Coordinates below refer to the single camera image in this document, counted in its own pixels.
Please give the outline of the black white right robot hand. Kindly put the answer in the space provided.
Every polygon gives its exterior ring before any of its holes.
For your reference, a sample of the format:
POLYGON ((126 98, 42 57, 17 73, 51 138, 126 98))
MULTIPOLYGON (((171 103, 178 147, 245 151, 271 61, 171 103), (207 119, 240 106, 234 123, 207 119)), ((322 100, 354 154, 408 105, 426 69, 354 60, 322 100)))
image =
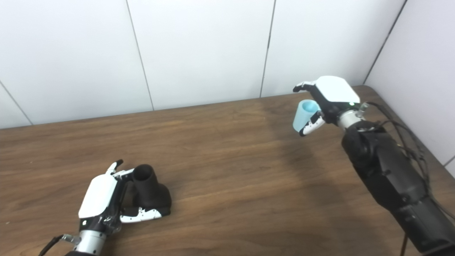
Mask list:
POLYGON ((363 121, 360 116, 360 98, 345 79, 321 76, 314 81, 297 84, 293 92, 309 92, 311 100, 299 103, 293 128, 305 137, 324 124, 333 124, 342 130, 363 121))

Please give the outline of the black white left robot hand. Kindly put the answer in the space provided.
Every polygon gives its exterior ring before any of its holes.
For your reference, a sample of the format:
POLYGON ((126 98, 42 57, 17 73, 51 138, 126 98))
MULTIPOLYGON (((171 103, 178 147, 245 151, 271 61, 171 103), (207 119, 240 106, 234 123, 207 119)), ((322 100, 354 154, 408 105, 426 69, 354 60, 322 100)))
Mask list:
POLYGON ((111 235, 122 224, 145 222, 171 214, 169 189, 158 182, 153 167, 140 164, 117 171, 122 159, 92 179, 78 212, 79 231, 111 235))

